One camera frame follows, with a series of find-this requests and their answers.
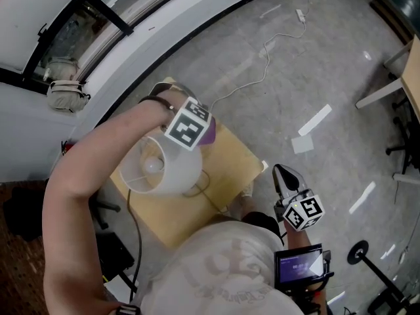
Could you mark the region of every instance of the person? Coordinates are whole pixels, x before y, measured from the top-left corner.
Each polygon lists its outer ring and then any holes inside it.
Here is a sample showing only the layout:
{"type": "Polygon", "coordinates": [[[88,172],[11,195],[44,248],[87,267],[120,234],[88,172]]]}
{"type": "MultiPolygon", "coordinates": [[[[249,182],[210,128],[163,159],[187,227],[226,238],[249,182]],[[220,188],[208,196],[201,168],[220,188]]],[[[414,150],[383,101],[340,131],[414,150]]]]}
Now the person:
{"type": "MultiPolygon", "coordinates": [[[[185,99],[174,90],[159,96],[175,108],[185,99]]],[[[50,314],[121,313],[121,303],[104,296],[88,200],[141,137],[172,118],[161,103],[145,100],[99,125],[58,162],[43,205],[44,292],[50,314]]],[[[178,249],[133,300],[142,314],[302,314],[292,299],[274,289],[280,231],[272,217],[256,211],[251,196],[251,187],[242,193],[242,221],[212,222],[178,249]]],[[[290,249],[310,245],[306,232],[288,223],[285,228],[290,249]]],[[[314,302],[327,314],[324,291],[314,302]]]]}

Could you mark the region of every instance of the white table leg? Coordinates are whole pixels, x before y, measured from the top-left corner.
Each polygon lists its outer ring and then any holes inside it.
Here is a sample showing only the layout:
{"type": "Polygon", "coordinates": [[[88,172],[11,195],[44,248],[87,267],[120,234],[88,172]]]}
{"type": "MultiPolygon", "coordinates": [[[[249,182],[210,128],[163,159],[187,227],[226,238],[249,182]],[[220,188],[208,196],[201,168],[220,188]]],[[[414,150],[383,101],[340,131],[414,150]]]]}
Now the white table leg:
{"type": "Polygon", "coordinates": [[[386,60],[383,64],[383,66],[389,70],[389,66],[394,63],[396,60],[398,60],[402,55],[404,55],[406,52],[410,51],[411,46],[413,45],[413,40],[411,40],[409,43],[404,45],[400,51],[398,51],[393,57],[386,60]]]}
{"type": "Polygon", "coordinates": [[[412,183],[412,184],[420,185],[420,177],[414,177],[414,176],[409,176],[409,175],[403,175],[403,174],[395,173],[392,176],[392,178],[395,181],[400,181],[400,182],[406,182],[406,183],[412,183]]]}
{"type": "Polygon", "coordinates": [[[360,99],[356,103],[357,108],[362,108],[366,105],[369,105],[372,102],[375,102],[376,100],[379,100],[385,96],[390,95],[391,93],[397,91],[398,89],[401,89],[402,82],[401,78],[398,78],[397,80],[393,81],[392,83],[389,83],[387,86],[384,86],[382,89],[379,89],[378,91],[375,91],[374,93],[370,94],[369,96],[360,99]]]}

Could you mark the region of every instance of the wooden tabletop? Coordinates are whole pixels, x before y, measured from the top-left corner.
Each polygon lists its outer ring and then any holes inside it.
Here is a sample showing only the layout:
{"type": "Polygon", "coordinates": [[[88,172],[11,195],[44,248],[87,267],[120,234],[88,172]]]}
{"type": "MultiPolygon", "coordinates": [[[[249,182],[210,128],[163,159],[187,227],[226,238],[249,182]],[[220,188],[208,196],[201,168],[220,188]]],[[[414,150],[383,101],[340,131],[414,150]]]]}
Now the wooden tabletop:
{"type": "Polygon", "coordinates": [[[420,120],[420,41],[416,35],[401,79],[407,97],[420,120]]]}
{"type": "MultiPolygon", "coordinates": [[[[133,211],[167,247],[178,247],[263,171],[263,164],[258,158],[218,121],[216,141],[200,148],[205,173],[201,174],[198,185],[201,188],[208,185],[203,193],[197,188],[188,193],[195,196],[188,198],[183,195],[131,193],[133,211]]],[[[128,187],[123,183],[118,168],[111,179],[127,199],[128,187]]]]}

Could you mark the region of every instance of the purple screen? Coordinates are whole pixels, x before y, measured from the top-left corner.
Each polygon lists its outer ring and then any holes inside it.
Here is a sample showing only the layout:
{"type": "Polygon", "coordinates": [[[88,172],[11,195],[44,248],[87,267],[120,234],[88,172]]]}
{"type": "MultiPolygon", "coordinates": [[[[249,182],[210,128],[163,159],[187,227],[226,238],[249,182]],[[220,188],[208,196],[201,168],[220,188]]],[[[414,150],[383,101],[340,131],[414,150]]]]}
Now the purple screen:
{"type": "MultiPolygon", "coordinates": [[[[317,276],[309,268],[320,256],[321,251],[314,251],[310,253],[304,253],[294,257],[280,259],[280,282],[290,282],[293,280],[305,279],[311,276],[317,276]]],[[[320,272],[324,270],[322,267],[317,268],[320,272]]]]}

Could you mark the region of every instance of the white t-shirt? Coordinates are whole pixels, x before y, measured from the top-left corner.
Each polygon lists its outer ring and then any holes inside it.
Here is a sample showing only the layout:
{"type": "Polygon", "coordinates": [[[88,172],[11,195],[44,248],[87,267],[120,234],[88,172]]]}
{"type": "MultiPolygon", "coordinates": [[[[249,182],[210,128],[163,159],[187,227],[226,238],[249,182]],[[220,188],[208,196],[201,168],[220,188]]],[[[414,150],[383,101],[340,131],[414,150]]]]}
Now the white t-shirt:
{"type": "Polygon", "coordinates": [[[301,315],[274,289],[274,252],[282,249],[274,233],[258,226],[207,226],[178,249],[133,304],[143,297],[144,315],[301,315]]]}

